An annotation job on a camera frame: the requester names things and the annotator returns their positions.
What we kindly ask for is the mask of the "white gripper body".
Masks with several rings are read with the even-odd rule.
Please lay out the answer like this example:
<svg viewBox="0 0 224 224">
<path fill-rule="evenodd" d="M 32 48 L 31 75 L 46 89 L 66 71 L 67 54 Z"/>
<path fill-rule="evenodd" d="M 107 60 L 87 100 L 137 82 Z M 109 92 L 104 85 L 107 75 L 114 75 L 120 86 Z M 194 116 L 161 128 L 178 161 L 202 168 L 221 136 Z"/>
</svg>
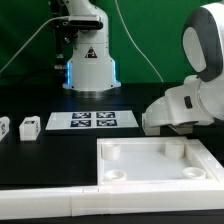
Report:
<svg viewBox="0 0 224 224">
<path fill-rule="evenodd" d="M 203 125 L 214 118 L 203 108 L 199 98 L 200 81 L 196 80 L 165 91 L 165 95 L 145 111 L 145 126 Z"/>
</svg>

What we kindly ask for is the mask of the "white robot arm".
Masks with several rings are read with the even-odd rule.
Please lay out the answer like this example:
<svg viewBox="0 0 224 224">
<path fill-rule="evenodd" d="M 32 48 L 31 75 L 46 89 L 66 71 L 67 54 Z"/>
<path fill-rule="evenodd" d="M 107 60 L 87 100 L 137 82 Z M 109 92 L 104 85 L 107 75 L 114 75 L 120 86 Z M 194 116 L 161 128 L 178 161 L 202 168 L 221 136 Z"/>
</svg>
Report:
<svg viewBox="0 0 224 224">
<path fill-rule="evenodd" d="M 224 0 L 192 12 L 182 32 L 182 48 L 195 73 L 146 109 L 146 129 L 188 129 L 224 121 Z"/>
</svg>

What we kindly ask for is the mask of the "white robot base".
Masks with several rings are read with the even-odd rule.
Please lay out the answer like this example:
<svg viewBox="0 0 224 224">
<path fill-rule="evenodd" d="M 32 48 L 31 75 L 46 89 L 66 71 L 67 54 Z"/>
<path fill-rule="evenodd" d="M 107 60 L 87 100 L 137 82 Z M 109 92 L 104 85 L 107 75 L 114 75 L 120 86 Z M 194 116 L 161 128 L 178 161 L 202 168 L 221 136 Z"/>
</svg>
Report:
<svg viewBox="0 0 224 224">
<path fill-rule="evenodd" d="M 55 36 L 55 69 L 70 94 L 100 97 L 118 90 L 116 63 L 109 53 L 107 14 L 90 0 L 48 0 Z"/>
</svg>

